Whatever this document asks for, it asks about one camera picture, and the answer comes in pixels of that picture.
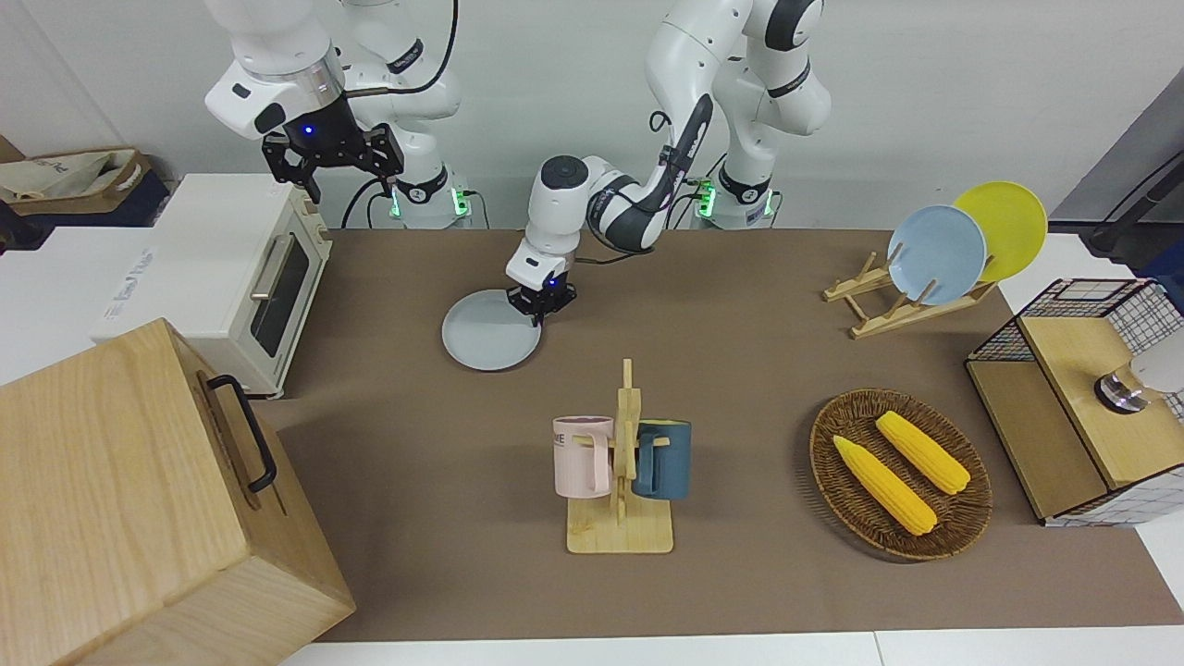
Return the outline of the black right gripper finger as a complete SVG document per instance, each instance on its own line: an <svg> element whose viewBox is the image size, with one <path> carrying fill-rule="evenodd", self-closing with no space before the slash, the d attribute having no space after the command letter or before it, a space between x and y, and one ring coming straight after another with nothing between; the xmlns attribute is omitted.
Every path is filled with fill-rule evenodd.
<svg viewBox="0 0 1184 666"><path fill-rule="evenodd" d="M403 174L405 156L391 126L374 126L365 130L363 147L366 147L363 168L381 182Z"/></svg>
<svg viewBox="0 0 1184 666"><path fill-rule="evenodd" d="M263 137L263 156L275 181L292 184L304 190L314 205L320 204L321 190L315 181L320 165L314 156L307 156L289 137Z"/></svg>

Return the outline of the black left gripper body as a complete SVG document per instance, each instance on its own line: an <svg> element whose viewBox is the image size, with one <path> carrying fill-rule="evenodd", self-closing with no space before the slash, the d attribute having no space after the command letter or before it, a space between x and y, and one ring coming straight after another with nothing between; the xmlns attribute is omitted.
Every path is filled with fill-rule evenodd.
<svg viewBox="0 0 1184 666"><path fill-rule="evenodd" d="M507 290L508 303L521 315L529 315L534 307L546 310L551 303L555 303L561 310L575 297L578 297L575 284L570 284L566 281L556 281L554 284L546 283L541 290L532 290L525 284Z"/></svg>

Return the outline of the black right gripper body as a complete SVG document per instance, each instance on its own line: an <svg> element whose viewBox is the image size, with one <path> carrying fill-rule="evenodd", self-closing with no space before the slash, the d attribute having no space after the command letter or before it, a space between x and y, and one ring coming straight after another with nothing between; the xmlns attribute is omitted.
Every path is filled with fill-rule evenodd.
<svg viewBox="0 0 1184 666"><path fill-rule="evenodd" d="M329 105L289 119L282 126L292 145L314 156L318 167L363 168L363 132L360 130L345 92Z"/></svg>

